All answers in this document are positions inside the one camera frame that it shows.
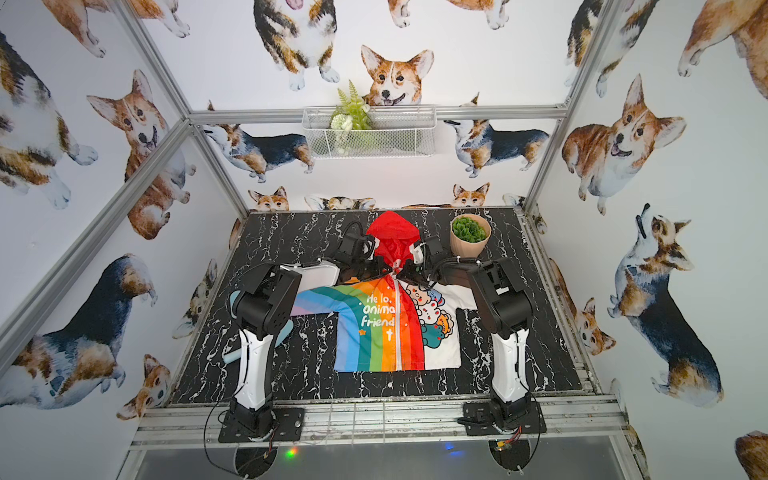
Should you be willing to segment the rainbow hooded kids jacket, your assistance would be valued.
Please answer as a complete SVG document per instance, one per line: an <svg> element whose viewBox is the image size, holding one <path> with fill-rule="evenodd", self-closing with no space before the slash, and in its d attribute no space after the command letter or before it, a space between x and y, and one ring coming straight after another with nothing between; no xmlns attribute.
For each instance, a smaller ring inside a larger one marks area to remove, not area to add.
<svg viewBox="0 0 768 480"><path fill-rule="evenodd" d="M297 295L293 317L331 314L337 318L334 369L390 372L454 369L461 366L458 311L474 310L469 288L421 287L402 279L420 232L395 212L378 216L366 233L375 239L374 258L393 271L378 278L319 286Z"/></svg>

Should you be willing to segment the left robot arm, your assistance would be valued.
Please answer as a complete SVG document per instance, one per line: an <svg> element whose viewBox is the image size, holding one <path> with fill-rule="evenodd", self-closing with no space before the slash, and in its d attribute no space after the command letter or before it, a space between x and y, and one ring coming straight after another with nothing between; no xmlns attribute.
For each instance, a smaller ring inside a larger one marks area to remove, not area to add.
<svg viewBox="0 0 768 480"><path fill-rule="evenodd" d="M332 287L348 276L377 274L379 241L354 222L329 257L305 263L261 263L247 270L229 296L229 312L241 340L238 386L230 410L261 414L271 409L272 357L280 332L291 318L297 295Z"/></svg>

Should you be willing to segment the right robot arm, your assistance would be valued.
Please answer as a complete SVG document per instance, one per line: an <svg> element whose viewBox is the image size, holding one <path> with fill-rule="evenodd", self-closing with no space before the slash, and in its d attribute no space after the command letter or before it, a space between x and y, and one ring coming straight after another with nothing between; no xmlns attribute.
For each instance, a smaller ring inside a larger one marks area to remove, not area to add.
<svg viewBox="0 0 768 480"><path fill-rule="evenodd" d="M526 347L533 313L511 260L452 255L435 237L412 244L409 251L412 258L406 262L406 271L417 282L471 290L482 326L493 343L491 405L505 414L527 408L531 393Z"/></svg>

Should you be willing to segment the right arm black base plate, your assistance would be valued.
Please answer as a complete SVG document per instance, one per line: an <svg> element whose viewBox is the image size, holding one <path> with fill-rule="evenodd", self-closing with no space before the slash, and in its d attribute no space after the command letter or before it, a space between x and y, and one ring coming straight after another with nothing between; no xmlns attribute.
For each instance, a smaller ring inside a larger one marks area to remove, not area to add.
<svg viewBox="0 0 768 480"><path fill-rule="evenodd" d="M469 402L462 406L457 423L468 436L544 434L547 426L538 405L528 398L517 402L500 403L495 399L486 402Z"/></svg>

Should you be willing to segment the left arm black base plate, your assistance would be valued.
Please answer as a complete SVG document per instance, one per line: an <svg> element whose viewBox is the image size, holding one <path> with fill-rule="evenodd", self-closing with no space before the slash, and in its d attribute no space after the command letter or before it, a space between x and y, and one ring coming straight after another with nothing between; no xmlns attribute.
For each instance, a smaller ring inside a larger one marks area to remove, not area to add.
<svg viewBox="0 0 768 480"><path fill-rule="evenodd" d="M218 436L220 443L295 442L301 438L303 408L263 407L258 410L230 408Z"/></svg>

